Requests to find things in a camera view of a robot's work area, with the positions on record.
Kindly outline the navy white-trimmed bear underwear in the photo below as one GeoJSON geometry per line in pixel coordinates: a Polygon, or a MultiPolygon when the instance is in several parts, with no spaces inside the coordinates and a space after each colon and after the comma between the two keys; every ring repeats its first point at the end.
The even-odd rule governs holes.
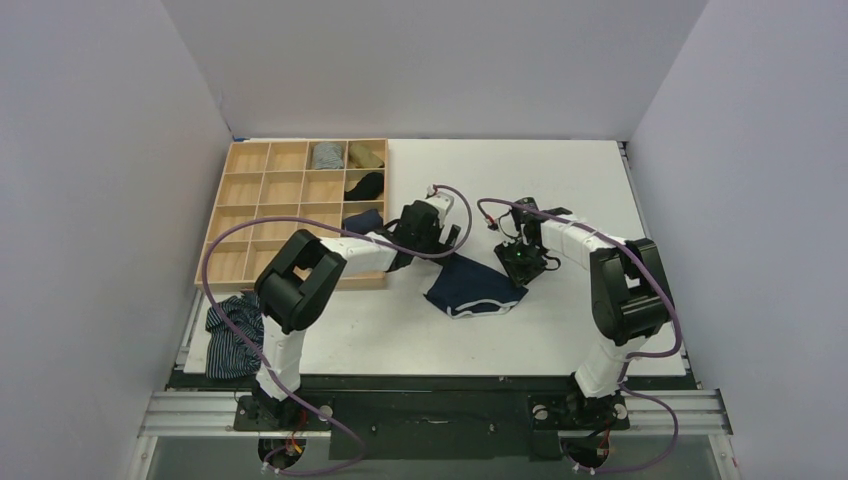
{"type": "Polygon", "coordinates": [[[451,319],[503,315],[527,295],[503,273],[454,254],[424,283],[423,297],[451,319]]]}

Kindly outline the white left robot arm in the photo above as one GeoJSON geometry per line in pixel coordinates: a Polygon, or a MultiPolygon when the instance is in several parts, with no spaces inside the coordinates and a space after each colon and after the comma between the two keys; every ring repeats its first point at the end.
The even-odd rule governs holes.
{"type": "Polygon", "coordinates": [[[252,398],[260,418],[272,429],[291,427],[298,402],[291,394],[301,385],[300,361],[305,331],[325,310],[340,280],[365,273],[388,273],[412,263],[417,252],[443,255],[455,246],[461,229],[454,225],[441,240],[455,197],[434,192],[406,205],[386,227],[357,237],[319,238],[296,231],[258,276],[264,334],[264,360],[252,398]]]}

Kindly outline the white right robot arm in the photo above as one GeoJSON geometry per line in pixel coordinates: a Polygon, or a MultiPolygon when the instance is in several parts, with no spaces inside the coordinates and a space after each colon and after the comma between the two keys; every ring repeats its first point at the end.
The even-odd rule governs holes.
{"type": "Polygon", "coordinates": [[[598,338],[571,375],[564,400],[567,424],[598,428],[625,418],[618,401],[627,366],[647,340],[671,321],[661,258],[647,238],[626,240],[586,226],[565,208],[541,210],[531,197],[510,206],[515,235],[494,252],[516,286],[574,262],[589,276],[590,310],[598,338]]]}

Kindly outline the navy rolled underwear in tray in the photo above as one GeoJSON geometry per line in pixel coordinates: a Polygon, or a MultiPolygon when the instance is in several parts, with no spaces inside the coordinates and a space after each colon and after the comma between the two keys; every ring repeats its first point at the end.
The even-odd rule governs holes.
{"type": "Polygon", "coordinates": [[[342,228],[348,232],[365,235],[381,228],[384,224],[377,209],[368,209],[342,220],[342,228]]]}

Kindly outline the black rolled underwear in tray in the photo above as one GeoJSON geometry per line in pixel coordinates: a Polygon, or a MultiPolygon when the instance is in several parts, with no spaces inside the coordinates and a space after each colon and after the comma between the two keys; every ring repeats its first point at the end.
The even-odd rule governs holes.
{"type": "Polygon", "coordinates": [[[384,192],[384,174],[371,172],[362,177],[350,190],[344,193],[345,201],[376,200],[384,192]]]}

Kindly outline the olive rolled underwear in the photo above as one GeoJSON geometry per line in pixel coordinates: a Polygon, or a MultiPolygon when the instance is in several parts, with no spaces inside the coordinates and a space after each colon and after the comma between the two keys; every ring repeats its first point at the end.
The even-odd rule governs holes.
{"type": "Polygon", "coordinates": [[[358,143],[350,143],[348,164],[350,168],[382,169],[385,162],[368,147],[358,143]]]}

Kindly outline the grey striped rolled underwear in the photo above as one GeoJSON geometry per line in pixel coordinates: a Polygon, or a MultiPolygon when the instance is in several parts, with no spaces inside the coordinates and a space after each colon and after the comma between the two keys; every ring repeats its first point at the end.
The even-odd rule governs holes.
{"type": "Polygon", "coordinates": [[[312,149],[314,170],[341,170],[344,168],[344,147],[336,142],[319,142],[312,149]]]}

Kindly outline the navy striped crumpled underwear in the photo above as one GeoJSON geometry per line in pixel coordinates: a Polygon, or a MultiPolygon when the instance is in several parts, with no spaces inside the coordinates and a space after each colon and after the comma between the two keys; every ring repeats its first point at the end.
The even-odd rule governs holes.
{"type": "MultiPolygon", "coordinates": [[[[262,346],[264,324],[258,297],[254,292],[242,291],[218,302],[230,321],[258,347],[262,346]]],[[[210,307],[205,320],[205,330],[210,334],[207,347],[206,376],[213,380],[233,380],[254,376],[261,366],[256,352],[235,334],[210,307]]]]}

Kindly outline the wooden compartment organizer tray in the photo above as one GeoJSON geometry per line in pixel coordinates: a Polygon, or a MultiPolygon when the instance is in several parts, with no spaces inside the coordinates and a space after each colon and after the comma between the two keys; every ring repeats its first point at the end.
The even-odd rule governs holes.
{"type": "Polygon", "coordinates": [[[230,145],[211,214],[205,248],[218,236],[223,241],[208,259],[208,282],[215,292],[253,287],[258,275],[283,244],[299,229],[333,237],[342,220],[377,209],[388,220],[387,140],[301,139],[243,140],[230,145]],[[344,168],[314,170],[312,149],[319,142],[344,147],[344,168]],[[350,168],[350,143],[362,144],[378,155],[382,169],[350,168]],[[371,172],[384,174],[384,192],[370,201],[345,201],[344,193],[371,172]]]}

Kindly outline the aluminium rail base frame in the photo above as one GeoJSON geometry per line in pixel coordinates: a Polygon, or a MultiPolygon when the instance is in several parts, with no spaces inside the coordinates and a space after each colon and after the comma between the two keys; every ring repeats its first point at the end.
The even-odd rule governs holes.
{"type": "Polygon", "coordinates": [[[737,479],[722,395],[690,376],[581,400],[563,377],[318,376],[263,409],[246,381],[175,373],[131,479],[737,479]]]}

